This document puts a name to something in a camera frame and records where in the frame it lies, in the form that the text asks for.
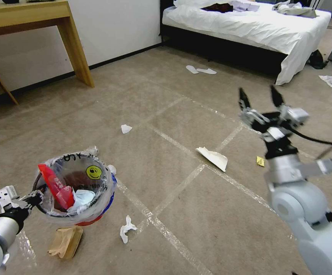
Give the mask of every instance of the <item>red object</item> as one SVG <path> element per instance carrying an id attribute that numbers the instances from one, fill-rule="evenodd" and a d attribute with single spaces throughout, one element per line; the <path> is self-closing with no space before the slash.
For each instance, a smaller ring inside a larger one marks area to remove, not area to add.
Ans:
<path id="1" fill-rule="evenodd" d="M 38 166 L 51 194 L 61 207 L 66 210 L 73 206 L 74 196 L 71 186 L 66 186 L 66 184 L 62 183 L 56 176 L 55 172 L 47 165 L 39 164 Z"/>

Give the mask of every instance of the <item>gray clothing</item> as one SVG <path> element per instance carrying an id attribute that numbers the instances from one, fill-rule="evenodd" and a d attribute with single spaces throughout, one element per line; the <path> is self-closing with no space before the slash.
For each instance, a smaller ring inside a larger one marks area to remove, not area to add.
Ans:
<path id="1" fill-rule="evenodd" d="M 316 12 L 312 8 L 302 7 L 301 3 L 290 4 L 290 0 L 275 4 L 273 10 L 284 15 L 295 15 L 307 18 L 317 17 Z"/>

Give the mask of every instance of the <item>wooden table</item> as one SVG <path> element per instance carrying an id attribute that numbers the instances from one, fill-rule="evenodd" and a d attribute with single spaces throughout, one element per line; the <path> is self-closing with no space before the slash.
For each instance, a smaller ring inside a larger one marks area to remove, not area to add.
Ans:
<path id="1" fill-rule="evenodd" d="M 0 35 L 58 26 L 74 72 L 94 87 L 68 1 L 0 5 Z"/>

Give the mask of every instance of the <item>smiley face sticker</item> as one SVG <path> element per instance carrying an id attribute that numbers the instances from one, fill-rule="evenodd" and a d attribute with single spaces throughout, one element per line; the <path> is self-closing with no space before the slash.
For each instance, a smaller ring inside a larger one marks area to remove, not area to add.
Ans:
<path id="1" fill-rule="evenodd" d="M 102 170 L 98 166 L 91 165 L 87 167 L 86 173 L 91 180 L 99 180 L 102 175 Z"/>

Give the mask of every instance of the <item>brown paper bag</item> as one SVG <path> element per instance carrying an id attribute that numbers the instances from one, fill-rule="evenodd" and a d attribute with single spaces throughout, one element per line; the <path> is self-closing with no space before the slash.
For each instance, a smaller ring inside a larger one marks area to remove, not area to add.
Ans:
<path id="1" fill-rule="evenodd" d="M 50 256 L 58 255 L 61 259 L 73 258 L 82 237 L 83 228 L 73 226 L 59 228 L 55 232 L 54 240 L 48 250 Z"/>

